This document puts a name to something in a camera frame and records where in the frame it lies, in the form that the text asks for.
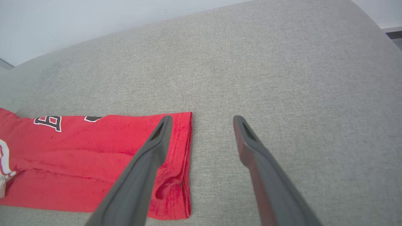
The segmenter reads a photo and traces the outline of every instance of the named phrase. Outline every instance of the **gray couch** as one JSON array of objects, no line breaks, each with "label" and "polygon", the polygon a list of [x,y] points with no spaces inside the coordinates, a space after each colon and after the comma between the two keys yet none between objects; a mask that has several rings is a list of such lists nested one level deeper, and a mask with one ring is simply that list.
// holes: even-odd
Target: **gray couch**
[{"label": "gray couch", "polygon": [[[242,115],[324,225],[402,224],[402,51],[350,0],[266,0],[106,35],[0,76],[20,117],[193,112],[192,216],[259,225]],[[4,225],[88,213],[0,206]]]}]

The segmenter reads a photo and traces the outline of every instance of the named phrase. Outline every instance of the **couch cushion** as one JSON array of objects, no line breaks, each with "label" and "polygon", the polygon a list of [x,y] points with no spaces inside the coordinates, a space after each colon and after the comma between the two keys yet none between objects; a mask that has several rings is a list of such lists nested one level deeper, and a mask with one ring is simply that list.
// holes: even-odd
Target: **couch cushion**
[{"label": "couch cushion", "polygon": [[[235,4],[107,35],[0,79],[20,117],[193,112],[192,216],[258,225],[232,118],[242,115],[325,225],[402,221],[402,52],[349,0]],[[89,215],[0,207],[6,225]]]}]

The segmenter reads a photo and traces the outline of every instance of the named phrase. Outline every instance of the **white wall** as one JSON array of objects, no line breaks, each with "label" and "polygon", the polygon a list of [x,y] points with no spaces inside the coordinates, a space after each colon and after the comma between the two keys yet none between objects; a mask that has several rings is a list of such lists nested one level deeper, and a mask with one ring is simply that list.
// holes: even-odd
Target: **white wall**
[{"label": "white wall", "polygon": [[247,0],[0,0],[0,59],[37,56],[135,26]]},{"label": "white wall", "polygon": [[352,0],[384,32],[402,31],[402,0]]}]

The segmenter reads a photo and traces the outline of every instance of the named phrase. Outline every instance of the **red jersey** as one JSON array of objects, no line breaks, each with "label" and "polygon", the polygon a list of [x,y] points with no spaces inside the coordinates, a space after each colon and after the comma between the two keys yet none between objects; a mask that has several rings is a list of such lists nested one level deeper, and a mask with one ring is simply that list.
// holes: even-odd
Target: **red jersey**
[{"label": "red jersey", "polygon": [[[93,212],[163,116],[29,119],[0,109],[0,182],[7,181],[0,205]],[[171,116],[169,151],[148,212],[159,220],[191,214],[192,113]]]}]

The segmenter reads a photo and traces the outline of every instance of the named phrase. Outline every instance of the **red shirt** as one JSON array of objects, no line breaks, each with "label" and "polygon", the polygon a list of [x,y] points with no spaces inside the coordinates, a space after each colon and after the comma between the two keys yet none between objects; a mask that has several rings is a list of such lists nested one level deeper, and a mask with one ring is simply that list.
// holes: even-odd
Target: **red shirt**
[{"label": "red shirt", "polygon": [[[191,214],[192,113],[170,114],[173,129],[148,216]],[[93,212],[164,115],[19,118],[0,109],[0,177],[11,178],[0,205]]]}]

